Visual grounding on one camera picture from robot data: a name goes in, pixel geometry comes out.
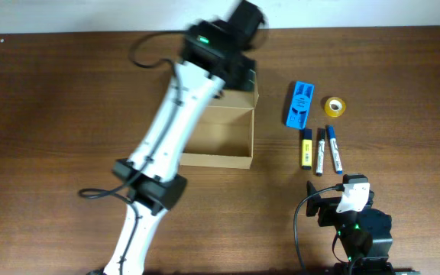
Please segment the brown cardboard box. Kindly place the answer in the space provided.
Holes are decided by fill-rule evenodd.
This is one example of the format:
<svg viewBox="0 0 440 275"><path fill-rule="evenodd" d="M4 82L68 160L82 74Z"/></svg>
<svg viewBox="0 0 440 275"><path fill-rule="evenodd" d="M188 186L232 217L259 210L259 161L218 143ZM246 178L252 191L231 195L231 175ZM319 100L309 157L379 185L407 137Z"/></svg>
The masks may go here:
<svg viewBox="0 0 440 275"><path fill-rule="evenodd" d="M206 107L180 160L182 166L250 169L254 158L257 74L249 91L225 89Z"/></svg>

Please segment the blue whiteboard duster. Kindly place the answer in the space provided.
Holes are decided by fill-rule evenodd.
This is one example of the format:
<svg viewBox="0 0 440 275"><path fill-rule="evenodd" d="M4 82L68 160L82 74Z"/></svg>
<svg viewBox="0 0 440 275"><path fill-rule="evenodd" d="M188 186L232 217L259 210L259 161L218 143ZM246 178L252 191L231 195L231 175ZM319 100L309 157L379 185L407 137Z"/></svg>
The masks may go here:
<svg viewBox="0 0 440 275"><path fill-rule="evenodd" d="M309 117L309 110L315 86L307 82L295 82L290 104L286 113L285 125L303 130Z"/></svg>

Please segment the yellow highlighter black cap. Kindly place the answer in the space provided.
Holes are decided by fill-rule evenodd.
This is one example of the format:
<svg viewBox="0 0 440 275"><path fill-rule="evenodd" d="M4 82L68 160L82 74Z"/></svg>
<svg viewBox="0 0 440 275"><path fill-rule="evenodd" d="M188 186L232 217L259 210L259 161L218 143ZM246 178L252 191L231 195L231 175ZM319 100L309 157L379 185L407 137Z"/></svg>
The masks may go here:
<svg viewBox="0 0 440 275"><path fill-rule="evenodd" d="M302 132L301 166L304 170L312 169L312 130L309 128Z"/></svg>

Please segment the black whiteboard marker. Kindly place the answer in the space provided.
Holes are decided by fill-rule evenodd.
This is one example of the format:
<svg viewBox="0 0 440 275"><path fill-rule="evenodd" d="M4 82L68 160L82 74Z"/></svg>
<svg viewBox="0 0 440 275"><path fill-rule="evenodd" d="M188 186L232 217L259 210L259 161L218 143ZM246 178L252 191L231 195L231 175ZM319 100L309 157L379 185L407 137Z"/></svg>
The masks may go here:
<svg viewBox="0 0 440 275"><path fill-rule="evenodd" d="M318 143L317 143L317 166L315 169L316 176L322 176L325 158L325 129L319 129Z"/></svg>

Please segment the yellow tape roll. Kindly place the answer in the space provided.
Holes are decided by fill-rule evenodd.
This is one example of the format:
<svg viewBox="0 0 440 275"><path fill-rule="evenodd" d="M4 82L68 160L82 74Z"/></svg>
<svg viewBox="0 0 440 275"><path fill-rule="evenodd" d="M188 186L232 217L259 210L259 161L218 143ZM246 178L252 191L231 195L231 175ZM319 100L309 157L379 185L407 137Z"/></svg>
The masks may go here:
<svg viewBox="0 0 440 275"><path fill-rule="evenodd" d="M346 110L346 103L339 97L330 97L324 104L326 115L332 118L340 117Z"/></svg>

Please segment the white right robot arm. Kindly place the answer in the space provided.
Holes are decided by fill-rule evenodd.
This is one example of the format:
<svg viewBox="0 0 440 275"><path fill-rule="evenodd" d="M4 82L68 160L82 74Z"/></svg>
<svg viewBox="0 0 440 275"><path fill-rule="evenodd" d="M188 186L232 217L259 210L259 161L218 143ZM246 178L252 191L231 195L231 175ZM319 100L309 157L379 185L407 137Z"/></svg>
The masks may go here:
<svg viewBox="0 0 440 275"><path fill-rule="evenodd" d="M394 268L389 262L393 244L392 217L373 207L374 192L369 183L340 183L326 191L341 191L341 197L322 198L311 182L306 184L306 215L319 217L320 227L334 227L337 242L342 244L346 260L338 259L332 268L320 274L412 275L417 270Z"/></svg>

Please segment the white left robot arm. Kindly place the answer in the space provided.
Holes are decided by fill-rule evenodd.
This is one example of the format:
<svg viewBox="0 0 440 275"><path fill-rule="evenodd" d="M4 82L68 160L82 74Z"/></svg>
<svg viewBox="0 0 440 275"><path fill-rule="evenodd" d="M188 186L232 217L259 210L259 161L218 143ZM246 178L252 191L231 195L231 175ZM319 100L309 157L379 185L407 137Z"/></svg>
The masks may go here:
<svg viewBox="0 0 440 275"><path fill-rule="evenodd" d="M263 12L241 1L228 20L200 21L182 32L183 49L168 63L172 77L163 101L144 139L112 169L122 184L114 189L81 189L84 199L113 196L127 207L125 222L111 260L97 274L141 274L148 248L161 219L182 196L187 180L177 173L180 158L200 116L226 90L252 92L254 37L266 23Z"/></svg>

